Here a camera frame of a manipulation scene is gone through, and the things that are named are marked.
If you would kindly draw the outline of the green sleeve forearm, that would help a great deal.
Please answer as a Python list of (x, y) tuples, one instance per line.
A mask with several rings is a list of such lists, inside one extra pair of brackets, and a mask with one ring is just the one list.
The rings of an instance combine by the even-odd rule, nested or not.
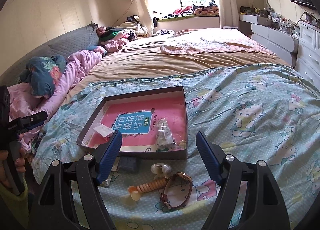
[(1, 183), (1, 197), (15, 219), (26, 229), (29, 221), (29, 208), (28, 186), (25, 180), (23, 181), (23, 185), (25, 191), (20, 196), (16, 196)]

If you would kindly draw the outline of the left hand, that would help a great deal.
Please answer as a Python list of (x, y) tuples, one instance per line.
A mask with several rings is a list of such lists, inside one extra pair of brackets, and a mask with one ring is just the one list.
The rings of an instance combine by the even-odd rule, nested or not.
[(15, 135), (1, 147), (1, 184), (19, 196), (25, 191), (25, 150), (21, 147), (22, 134)]

